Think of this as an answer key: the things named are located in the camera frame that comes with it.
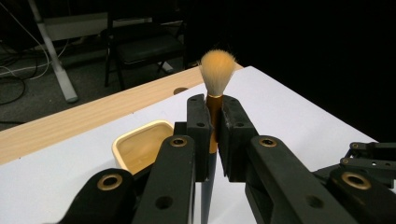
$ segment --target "white table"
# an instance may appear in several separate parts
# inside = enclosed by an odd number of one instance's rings
[[[116,167],[111,144],[118,136],[155,119],[185,121],[187,99],[200,93],[204,84],[1,165],[0,223],[59,221],[92,175]],[[225,94],[240,101],[259,134],[282,140],[310,171],[338,163],[351,142],[374,141],[254,67],[236,71]],[[217,165],[209,223],[255,223],[244,187]],[[197,184],[197,204],[199,194]]]

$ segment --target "screw hole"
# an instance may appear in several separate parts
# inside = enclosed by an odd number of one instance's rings
[[[173,199],[169,196],[163,196],[157,199],[155,206],[161,210],[167,209],[172,206]]]
[[[122,183],[122,176],[119,174],[104,175],[97,183],[97,188],[101,190],[116,189]]]
[[[187,145],[187,140],[184,138],[174,138],[173,140],[171,140],[170,142],[172,147],[184,147]]]
[[[341,178],[346,182],[350,187],[355,189],[369,189],[371,187],[371,183],[368,179],[366,179],[363,175],[345,172],[341,175]]]
[[[270,138],[262,138],[260,139],[260,144],[264,147],[275,147],[276,141]]]
[[[305,198],[308,205],[313,208],[322,208],[324,205],[323,201],[316,196],[308,195]]]

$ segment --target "cable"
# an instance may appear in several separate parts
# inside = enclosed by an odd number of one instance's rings
[[[3,9],[12,17],[12,19],[14,19],[17,24],[30,36],[33,38],[33,40],[38,44],[38,46],[40,46],[40,48],[44,51],[44,54],[46,55],[47,58],[47,64],[46,64],[46,69],[44,70],[44,72],[42,74],[40,74],[37,77],[32,77],[32,79],[36,79],[39,77],[44,76],[44,74],[48,71],[49,67],[50,67],[50,58],[48,53],[46,52],[46,50],[43,48],[43,46],[41,45],[41,43],[20,23],[20,21],[18,21],[18,19],[16,17],[14,17],[14,15],[3,5],[3,3],[0,2],[0,5],[3,7]]]

